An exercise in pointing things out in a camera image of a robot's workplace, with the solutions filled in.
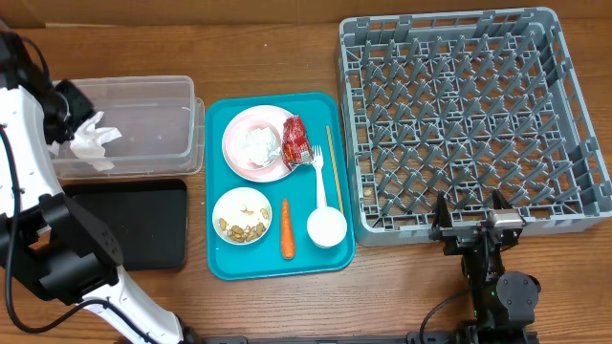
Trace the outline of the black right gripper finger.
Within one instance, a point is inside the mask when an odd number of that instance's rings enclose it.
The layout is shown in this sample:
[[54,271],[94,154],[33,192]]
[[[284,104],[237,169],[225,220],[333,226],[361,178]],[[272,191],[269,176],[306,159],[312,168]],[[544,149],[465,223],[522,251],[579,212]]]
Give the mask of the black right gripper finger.
[[512,209],[513,206],[506,200],[506,198],[503,196],[503,194],[498,190],[495,189],[492,192],[492,207],[494,209]]
[[438,193],[433,212],[433,227],[452,227],[452,217],[448,211],[448,205],[444,192]]

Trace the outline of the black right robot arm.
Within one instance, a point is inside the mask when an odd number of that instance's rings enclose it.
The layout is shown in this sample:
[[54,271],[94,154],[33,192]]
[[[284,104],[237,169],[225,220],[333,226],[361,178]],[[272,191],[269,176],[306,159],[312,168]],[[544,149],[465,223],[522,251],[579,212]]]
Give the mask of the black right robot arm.
[[[535,307],[541,285],[522,272],[507,271],[502,252],[515,247],[525,220],[501,194],[492,193],[493,209],[474,226],[452,223],[445,194],[440,192],[434,206],[429,238],[444,244],[446,256],[459,255],[468,289],[434,307],[424,318],[418,333],[422,343],[516,343],[537,344],[537,334],[527,326],[535,322]],[[426,324],[446,304],[470,295],[474,318],[465,320],[449,333],[427,333]]]

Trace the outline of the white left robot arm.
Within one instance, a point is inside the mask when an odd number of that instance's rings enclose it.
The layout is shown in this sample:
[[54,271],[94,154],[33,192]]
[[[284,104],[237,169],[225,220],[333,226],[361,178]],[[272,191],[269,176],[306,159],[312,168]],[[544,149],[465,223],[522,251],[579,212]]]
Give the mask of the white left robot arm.
[[[199,342],[131,278],[108,225],[64,193],[48,147],[73,140],[95,107],[71,81],[53,84],[46,61],[32,60],[32,46],[16,32],[1,33],[1,266],[9,319],[38,334],[87,310],[132,343]],[[28,326],[13,304],[14,281],[70,309]]]

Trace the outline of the red snack wrapper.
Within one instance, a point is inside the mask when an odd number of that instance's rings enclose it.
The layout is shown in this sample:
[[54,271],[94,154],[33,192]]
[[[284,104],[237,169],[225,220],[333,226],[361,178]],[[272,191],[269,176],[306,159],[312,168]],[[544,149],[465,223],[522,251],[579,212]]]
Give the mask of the red snack wrapper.
[[314,159],[307,131],[298,115],[291,116],[283,123],[281,158],[290,170],[301,164],[310,164]]

